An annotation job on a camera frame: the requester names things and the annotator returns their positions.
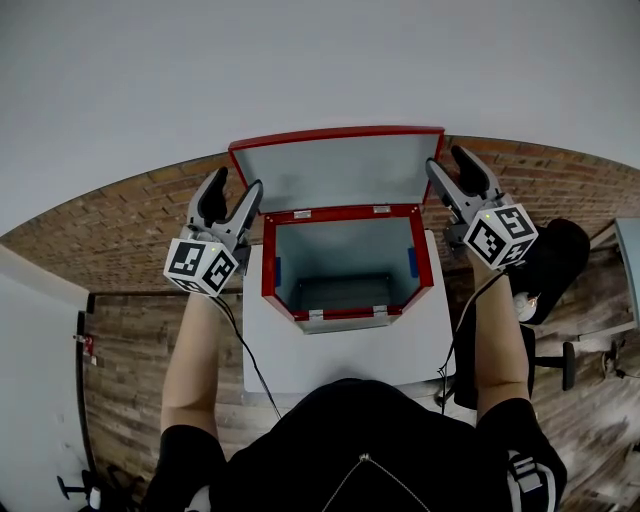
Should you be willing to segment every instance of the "forearm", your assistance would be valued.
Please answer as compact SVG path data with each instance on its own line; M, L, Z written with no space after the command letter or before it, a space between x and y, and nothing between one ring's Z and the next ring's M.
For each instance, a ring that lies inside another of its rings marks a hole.
M217 437L219 331L220 312L215 304L208 297L191 294L164 381L162 431L186 424Z
M476 289L495 273L474 265ZM476 301L478 418L509 398L529 399L529 362L513 308L509 278L499 278Z

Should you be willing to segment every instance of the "person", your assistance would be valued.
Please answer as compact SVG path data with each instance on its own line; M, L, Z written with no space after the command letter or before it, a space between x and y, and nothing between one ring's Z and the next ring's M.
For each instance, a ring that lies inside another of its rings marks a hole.
M478 289L493 272L471 259ZM192 294L166 375L160 457L143 509L556 509L566 469L529 400L508 276L480 295L476 313L475 428L392 386L346 379L312 392L227 462L214 418L220 312Z

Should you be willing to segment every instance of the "white table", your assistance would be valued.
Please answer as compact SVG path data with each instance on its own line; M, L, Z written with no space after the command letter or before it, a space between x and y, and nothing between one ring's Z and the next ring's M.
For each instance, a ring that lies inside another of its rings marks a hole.
M612 334L635 329L640 321L638 309L638 294L640 293L640 219L616 219L611 226L591 240L591 249L614 235L620 245L624 269L629 280L633 320L609 329L581 334L579 336L580 341L601 339Z
M406 313L389 326L310 335L262 298L262 246L253 246L243 285L243 335L269 389L308 393L345 377L396 386L439 378L452 332L438 249L433 233L425 236L434 285ZM245 389L263 392L246 350L243 366Z

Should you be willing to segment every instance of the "latch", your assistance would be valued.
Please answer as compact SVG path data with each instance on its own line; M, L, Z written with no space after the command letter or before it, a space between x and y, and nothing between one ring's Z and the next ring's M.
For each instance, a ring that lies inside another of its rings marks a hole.
M373 306L373 316L387 316L387 306Z
M322 309L310 309L309 320L324 320L324 313Z

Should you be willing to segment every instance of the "open box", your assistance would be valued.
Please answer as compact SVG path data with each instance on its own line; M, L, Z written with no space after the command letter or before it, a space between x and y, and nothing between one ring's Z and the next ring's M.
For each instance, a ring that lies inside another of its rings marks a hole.
M443 134L379 126L232 143L245 186L264 186L262 296L316 333L387 325L426 293L420 205Z

